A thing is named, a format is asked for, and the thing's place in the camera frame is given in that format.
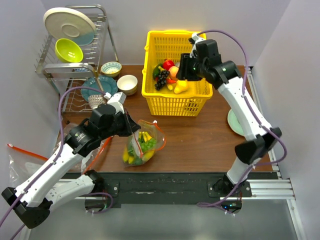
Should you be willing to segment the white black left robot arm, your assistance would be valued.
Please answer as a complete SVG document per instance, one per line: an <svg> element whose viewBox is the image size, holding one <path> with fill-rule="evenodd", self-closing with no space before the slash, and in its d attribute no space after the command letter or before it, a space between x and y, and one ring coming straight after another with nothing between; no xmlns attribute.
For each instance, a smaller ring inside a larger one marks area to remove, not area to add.
<svg viewBox="0 0 320 240"><path fill-rule="evenodd" d="M104 180L94 170L55 187L55 184L77 163L88 159L101 141L112 137L129 137L140 129L127 110L101 104L64 137L59 149L24 183L7 187L1 193L24 225L33 229L42 224L57 207L84 196L99 196Z"/></svg>

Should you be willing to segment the green toy bell pepper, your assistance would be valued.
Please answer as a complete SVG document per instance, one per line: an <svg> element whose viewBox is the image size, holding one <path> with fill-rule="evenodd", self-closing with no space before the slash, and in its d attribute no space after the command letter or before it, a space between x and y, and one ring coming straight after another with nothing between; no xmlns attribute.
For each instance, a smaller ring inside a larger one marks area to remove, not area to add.
<svg viewBox="0 0 320 240"><path fill-rule="evenodd" d="M139 166L143 164L143 160L140 158L139 155L136 154L135 150L132 147L128 149L127 153L129 165Z"/></svg>

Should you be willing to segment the green toy grape bunch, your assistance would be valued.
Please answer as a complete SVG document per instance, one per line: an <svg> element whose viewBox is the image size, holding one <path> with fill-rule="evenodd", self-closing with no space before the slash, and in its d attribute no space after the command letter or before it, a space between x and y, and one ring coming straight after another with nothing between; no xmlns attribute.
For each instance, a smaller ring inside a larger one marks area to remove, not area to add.
<svg viewBox="0 0 320 240"><path fill-rule="evenodd" d="M154 138L151 138L147 142L141 142L140 143L140 148L143 153L153 149L156 145L157 141Z"/></svg>

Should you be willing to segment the clear zip top bag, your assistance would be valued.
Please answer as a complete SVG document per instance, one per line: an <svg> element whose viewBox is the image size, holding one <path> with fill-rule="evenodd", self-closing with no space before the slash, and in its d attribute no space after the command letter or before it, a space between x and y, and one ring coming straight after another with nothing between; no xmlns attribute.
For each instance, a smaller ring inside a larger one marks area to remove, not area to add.
<svg viewBox="0 0 320 240"><path fill-rule="evenodd" d="M153 122L139 120L138 124L140 125L140 130L138 130L139 132L148 132L152 138L155 138L155 140L156 140L155 153L162 150L165 147L167 139L166 139L164 132L158 126L158 122L156 120Z"/></svg>

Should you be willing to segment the yellow toy banana bunch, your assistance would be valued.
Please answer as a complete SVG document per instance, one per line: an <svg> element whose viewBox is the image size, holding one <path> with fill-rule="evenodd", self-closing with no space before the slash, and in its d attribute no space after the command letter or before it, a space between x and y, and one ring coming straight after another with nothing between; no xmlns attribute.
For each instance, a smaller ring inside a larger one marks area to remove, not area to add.
<svg viewBox="0 0 320 240"><path fill-rule="evenodd" d="M134 135L132 135L128 139L127 145L124 148L123 155L122 155L123 162L125 164L127 164L128 166L138 166L138 165L128 164L128 159L129 159L128 149L130 147L132 147L134 149L135 153L142 159L142 161L143 161L142 165L145 164L146 162L148 162L156 152L155 147L153 149L146 151L146 152L142 152L140 143L147 142L151 138L153 138L153 137L151 137L151 135L147 131L138 131Z"/></svg>

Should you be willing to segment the yellow toy pear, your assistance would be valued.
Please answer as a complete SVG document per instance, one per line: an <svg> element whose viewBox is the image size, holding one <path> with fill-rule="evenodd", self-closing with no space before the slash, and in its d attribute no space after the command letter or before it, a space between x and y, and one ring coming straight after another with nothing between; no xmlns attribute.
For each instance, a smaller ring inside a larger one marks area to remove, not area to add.
<svg viewBox="0 0 320 240"><path fill-rule="evenodd" d="M174 93L181 94L183 92L186 92L188 89L189 89L189 84L186 80L178 80L174 88Z"/></svg>

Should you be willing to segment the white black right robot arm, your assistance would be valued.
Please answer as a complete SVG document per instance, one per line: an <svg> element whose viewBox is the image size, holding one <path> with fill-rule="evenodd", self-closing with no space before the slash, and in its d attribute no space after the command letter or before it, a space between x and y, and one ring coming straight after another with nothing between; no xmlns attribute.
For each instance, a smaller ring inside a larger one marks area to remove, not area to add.
<svg viewBox="0 0 320 240"><path fill-rule="evenodd" d="M211 84L230 106L245 137L245 141L234 148L236 159L232 167L214 185L215 190L233 197L241 190L240 184L248 176L248 167L257 164L273 148L282 132L278 127L272 127L260 113L236 64L222 62L215 40L195 35L189 42L192 50L181 54L176 77L188 81L205 79Z"/></svg>

